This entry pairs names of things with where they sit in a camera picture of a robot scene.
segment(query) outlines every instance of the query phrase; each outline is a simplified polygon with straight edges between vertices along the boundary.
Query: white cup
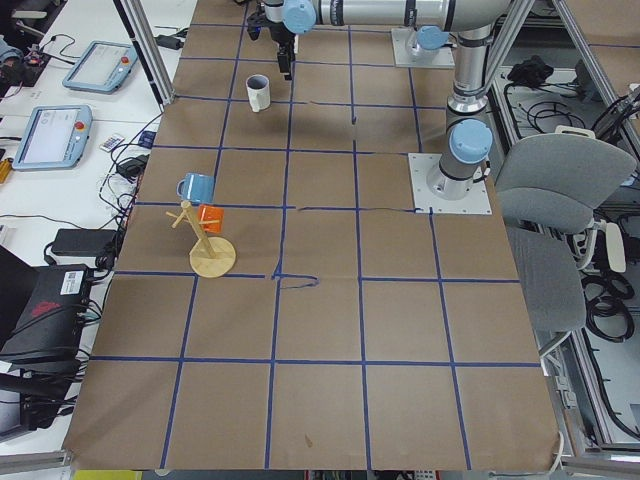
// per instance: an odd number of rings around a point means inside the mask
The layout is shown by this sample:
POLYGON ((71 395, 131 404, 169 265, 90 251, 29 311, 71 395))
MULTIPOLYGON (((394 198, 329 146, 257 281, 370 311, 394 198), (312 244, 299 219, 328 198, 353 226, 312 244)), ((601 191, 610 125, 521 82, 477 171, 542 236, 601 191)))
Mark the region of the white cup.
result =
POLYGON ((271 105, 269 78, 264 75, 251 75, 247 78, 247 94, 251 110, 259 112, 271 105))

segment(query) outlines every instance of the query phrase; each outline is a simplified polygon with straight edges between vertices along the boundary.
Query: blue mug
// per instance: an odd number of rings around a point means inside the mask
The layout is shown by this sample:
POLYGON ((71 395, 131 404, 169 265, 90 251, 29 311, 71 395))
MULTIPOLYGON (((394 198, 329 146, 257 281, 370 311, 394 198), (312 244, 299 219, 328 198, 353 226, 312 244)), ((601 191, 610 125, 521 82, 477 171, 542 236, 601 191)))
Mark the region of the blue mug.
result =
POLYGON ((193 205, 211 205, 215 183, 215 177, 210 175, 187 173, 184 179, 178 182, 177 193, 182 200, 188 200, 193 205))

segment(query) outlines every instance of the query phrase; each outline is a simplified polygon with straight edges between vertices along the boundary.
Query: white mounting plate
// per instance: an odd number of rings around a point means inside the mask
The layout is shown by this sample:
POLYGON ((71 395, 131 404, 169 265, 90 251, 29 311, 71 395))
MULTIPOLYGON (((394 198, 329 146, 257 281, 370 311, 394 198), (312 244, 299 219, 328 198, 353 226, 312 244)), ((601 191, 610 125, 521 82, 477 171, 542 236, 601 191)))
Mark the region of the white mounting plate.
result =
POLYGON ((427 186, 427 173, 440 161, 442 155, 435 153, 410 153, 411 186, 415 208, 429 213, 454 213, 461 215, 491 215, 491 204, 484 182, 474 183, 462 200, 446 200, 434 194, 427 186))
POLYGON ((434 51, 432 55, 423 57, 413 57, 407 51, 407 40, 411 35, 412 28, 392 28, 391 40, 393 43, 393 55, 396 59, 396 67, 410 68, 439 68, 453 69, 455 61, 451 48, 442 47, 440 50, 434 51))

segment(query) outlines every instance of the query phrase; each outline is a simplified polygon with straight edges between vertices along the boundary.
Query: sticker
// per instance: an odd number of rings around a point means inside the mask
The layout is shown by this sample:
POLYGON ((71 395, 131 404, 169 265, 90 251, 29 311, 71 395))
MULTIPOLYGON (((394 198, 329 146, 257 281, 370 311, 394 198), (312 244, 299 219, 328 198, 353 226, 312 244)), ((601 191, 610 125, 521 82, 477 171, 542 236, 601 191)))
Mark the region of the sticker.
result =
POLYGON ((60 289, 60 295, 75 295, 80 293, 82 277, 83 274, 81 270, 65 273, 64 280, 62 281, 62 288, 60 289))

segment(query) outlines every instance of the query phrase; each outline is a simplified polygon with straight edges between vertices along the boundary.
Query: round wooden base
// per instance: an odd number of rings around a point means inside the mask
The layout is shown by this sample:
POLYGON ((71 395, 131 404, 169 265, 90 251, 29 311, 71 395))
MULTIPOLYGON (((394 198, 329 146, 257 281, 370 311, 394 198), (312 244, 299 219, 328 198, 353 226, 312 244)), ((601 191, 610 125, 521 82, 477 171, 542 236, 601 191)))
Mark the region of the round wooden base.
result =
POLYGON ((200 240, 189 252, 191 268, 201 277, 218 278, 227 273, 236 263, 236 249, 228 240, 221 237, 209 237, 209 243, 216 252, 211 258, 200 240))

